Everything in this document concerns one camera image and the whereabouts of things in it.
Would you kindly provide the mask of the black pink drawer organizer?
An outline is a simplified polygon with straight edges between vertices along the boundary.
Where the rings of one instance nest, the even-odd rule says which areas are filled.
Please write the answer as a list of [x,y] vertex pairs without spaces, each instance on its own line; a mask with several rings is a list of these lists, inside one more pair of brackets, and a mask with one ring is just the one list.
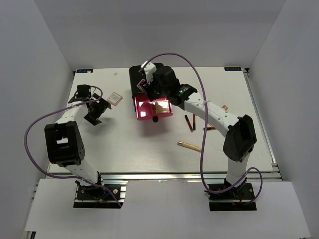
[[[139,72],[140,66],[132,66],[129,68],[130,86],[131,94],[134,103],[134,110],[136,118],[139,121],[152,120],[153,122],[158,122],[161,118],[170,117],[173,115],[172,107],[170,101],[166,97],[158,98],[152,102],[149,101],[146,94],[143,93],[137,84],[141,79],[143,79],[142,74]],[[166,114],[156,114],[155,113],[155,102],[156,101],[169,101],[170,112]]]

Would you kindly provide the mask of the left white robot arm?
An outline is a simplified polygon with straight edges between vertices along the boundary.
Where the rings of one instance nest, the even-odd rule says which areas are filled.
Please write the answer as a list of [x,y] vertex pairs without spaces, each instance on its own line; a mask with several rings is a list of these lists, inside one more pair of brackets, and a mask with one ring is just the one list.
[[79,125],[82,120],[93,126],[100,124],[99,117],[110,108],[111,105],[103,99],[80,106],[72,105],[59,120],[46,125],[44,129],[50,163],[91,182],[88,193],[95,199],[104,196],[105,186],[100,173],[85,159],[85,147]]

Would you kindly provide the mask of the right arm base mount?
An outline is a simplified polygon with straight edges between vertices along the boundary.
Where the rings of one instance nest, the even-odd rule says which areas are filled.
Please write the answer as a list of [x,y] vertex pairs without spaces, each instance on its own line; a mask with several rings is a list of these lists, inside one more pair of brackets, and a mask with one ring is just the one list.
[[211,212],[256,211],[254,190],[251,183],[246,183],[238,192],[230,190],[222,194],[211,194],[207,190],[209,209]]

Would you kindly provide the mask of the square gold compact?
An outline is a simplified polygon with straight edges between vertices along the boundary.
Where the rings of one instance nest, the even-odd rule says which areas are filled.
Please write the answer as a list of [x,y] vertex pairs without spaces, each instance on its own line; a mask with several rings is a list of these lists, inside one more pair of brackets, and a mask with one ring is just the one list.
[[117,106],[122,99],[123,99],[123,97],[121,95],[119,95],[116,92],[113,92],[107,98],[107,102],[114,105],[114,106]]

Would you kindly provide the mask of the clear eyeshadow palette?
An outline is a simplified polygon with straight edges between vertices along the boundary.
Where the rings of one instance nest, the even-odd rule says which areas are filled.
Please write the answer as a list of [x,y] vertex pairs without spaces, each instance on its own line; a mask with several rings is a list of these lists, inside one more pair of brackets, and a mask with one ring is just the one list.
[[156,101],[154,106],[156,114],[166,114],[170,112],[169,101]]

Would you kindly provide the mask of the beige concealer tube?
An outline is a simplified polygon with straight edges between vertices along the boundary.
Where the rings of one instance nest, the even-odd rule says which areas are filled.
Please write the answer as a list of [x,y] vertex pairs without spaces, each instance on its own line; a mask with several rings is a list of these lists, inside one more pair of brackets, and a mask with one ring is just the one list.
[[193,151],[196,151],[196,152],[201,152],[201,148],[199,146],[196,146],[196,145],[191,144],[191,143],[178,141],[177,145],[184,147],[184,148],[187,148],[187,149],[190,149],[190,150],[193,150]]

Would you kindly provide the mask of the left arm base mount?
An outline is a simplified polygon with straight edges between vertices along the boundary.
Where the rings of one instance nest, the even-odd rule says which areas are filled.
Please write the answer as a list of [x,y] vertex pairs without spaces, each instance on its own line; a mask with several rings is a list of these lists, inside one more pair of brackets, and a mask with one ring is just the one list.
[[109,191],[92,185],[81,185],[79,181],[75,181],[75,183],[77,184],[77,187],[73,208],[119,209],[123,205],[124,200],[121,199],[120,184],[105,185],[119,201],[119,205]]

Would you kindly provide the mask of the pink blush palette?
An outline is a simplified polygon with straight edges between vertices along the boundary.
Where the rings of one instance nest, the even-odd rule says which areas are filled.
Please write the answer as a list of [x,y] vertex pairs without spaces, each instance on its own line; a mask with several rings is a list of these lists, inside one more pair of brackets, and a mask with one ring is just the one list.
[[137,87],[143,92],[143,93],[146,93],[145,89],[144,89],[144,84],[145,84],[145,79],[141,79],[139,81],[139,83],[137,84]]

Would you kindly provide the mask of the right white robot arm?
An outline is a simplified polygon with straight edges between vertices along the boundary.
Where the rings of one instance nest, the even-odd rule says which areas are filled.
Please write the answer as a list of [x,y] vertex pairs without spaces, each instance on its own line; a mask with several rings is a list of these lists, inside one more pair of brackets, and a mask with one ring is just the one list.
[[252,118],[236,116],[208,101],[193,86],[181,84],[169,66],[144,63],[140,71],[145,79],[139,86],[150,101],[167,97],[172,105],[205,120],[225,138],[223,152],[228,157],[228,169],[224,192],[232,199],[238,198],[243,193],[248,158],[257,141]]

